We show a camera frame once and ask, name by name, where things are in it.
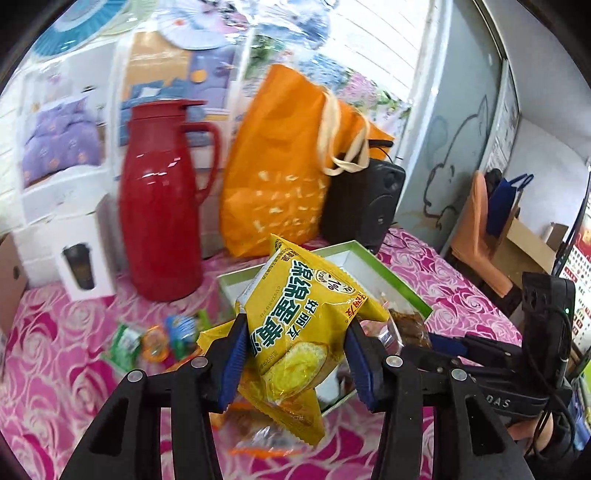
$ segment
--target white wall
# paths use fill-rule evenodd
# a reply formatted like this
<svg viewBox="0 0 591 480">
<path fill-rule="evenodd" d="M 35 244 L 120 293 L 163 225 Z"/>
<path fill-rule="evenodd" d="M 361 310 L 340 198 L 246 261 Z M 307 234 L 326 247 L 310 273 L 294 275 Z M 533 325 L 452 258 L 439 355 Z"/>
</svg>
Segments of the white wall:
<svg viewBox="0 0 591 480">
<path fill-rule="evenodd" d="M 517 0 L 484 0 L 505 46 L 523 115 L 586 158 L 591 89 L 554 34 Z"/>
<path fill-rule="evenodd" d="M 519 219 L 536 235 L 550 222 L 572 227 L 587 188 L 583 159 L 547 131 L 522 118 L 511 154 L 507 179 L 532 173 L 524 190 Z"/>
</svg>

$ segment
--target bedding picture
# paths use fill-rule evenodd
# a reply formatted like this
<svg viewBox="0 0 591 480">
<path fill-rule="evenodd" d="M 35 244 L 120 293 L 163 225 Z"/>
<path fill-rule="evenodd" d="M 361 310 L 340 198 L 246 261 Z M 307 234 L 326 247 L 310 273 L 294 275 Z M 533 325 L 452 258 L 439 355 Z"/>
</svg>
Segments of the bedding picture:
<svg viewBox="0 0 591 480">
<path fill-rule="evenodd" d="M 105 160 L 105 108 L 115 43 L 83 49 L 24 77 L 21 172 L 25 188 Z"/>
</svg>

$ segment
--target screw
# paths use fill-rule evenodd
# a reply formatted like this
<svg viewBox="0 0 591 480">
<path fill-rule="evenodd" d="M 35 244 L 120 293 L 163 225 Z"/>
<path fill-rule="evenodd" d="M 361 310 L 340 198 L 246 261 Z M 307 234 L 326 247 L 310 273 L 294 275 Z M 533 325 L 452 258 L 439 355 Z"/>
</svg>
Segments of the screw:
<svg viewBox="0 0 591 480">
<path fill-rule="evenodd" d="M 139 382 L 140 380 L 142 380 L 143 376 L 144 373 L 141 370 L 132 370 L 127 374 L 127 380 L 129 380 L 132 383 Z"/>
<path fill-rule="evenodd" d="M 386 363 L 391 367 L 398 368 L 402 366 L 403 361 L 398 355 L 390 355 L 386 359 Z"/>
<path fill-rule="evenodd" d="M 460 368 L 454 368 L 452 370 L 452 377 L 458 380 L 458 382 L 463 382 L 465 379 L 468 378 L 468 375 L 466 374 L 466 372 L 464 372 L 464 370 L 461 370 Z"/>
<path fill-rule="evenodd" d="M 207 358 L 204 356 L 196 356 L 191 360 L 191 367 L 193 368 L 203 368 L 207 365 L 208 361 Z"/>
</svg>

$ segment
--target thermos handle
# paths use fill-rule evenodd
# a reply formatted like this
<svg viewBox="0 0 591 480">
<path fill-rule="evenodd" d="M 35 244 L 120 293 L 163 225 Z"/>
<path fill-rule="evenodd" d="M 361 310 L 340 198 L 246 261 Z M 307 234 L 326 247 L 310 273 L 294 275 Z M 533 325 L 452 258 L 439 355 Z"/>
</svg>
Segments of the thermos handle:
<svg viewBox="0 0 591 480">
<path fill-rule="evenodd" d="M 181 124 L 183 132 L 210 132 L 213 135 L 213 164 L 212 170 L 207 180 L 207 185 L 204 189 L 197 191 L 196 201 L 197 206 L 201 205 L 203 201 L 211 192 L 213 182 L 216 180 L 217 169 L 220 163 L 222 140 L 220 137 L 219 128 L 210 122 L 183 122 Z"/>
</svg>

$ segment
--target blue bag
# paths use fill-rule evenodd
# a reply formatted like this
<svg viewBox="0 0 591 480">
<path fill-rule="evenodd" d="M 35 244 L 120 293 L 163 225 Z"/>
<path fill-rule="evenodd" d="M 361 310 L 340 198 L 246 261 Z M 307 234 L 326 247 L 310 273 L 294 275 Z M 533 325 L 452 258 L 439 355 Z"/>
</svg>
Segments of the blue bag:
<svg viewBox="0 0 591 480">
<path fill-rule="evenodd" d="M 511 181 L 505 178 L 501 179 L 495 191 L 492 192 L 491 198 L 488 200 L 488 218 L 486 219 L 486 233 L 498 238 L 503 231 L 517 192 L 527 187 L 534 179 L 532 174 L 524 173 L 519 175 Z"/>
</svg>

